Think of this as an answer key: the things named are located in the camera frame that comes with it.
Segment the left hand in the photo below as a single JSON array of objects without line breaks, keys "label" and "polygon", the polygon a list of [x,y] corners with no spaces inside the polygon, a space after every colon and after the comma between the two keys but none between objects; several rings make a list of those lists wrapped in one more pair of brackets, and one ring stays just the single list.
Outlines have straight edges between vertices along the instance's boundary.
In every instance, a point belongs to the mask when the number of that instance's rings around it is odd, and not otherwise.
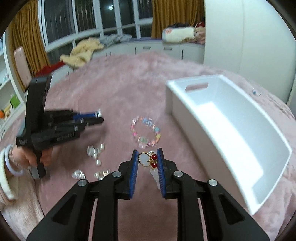
[{"label": "left hand", "polygon": [[[40,163],[43,163],[44,166],[49,166],[52,162],[52,152],[52,148],[43,150]],[[18,168],[24,169],[29,166],[37,166],[37,156],[31,149],[25,147],[14,147],[11,151],[11,157],[13,164]]]}]

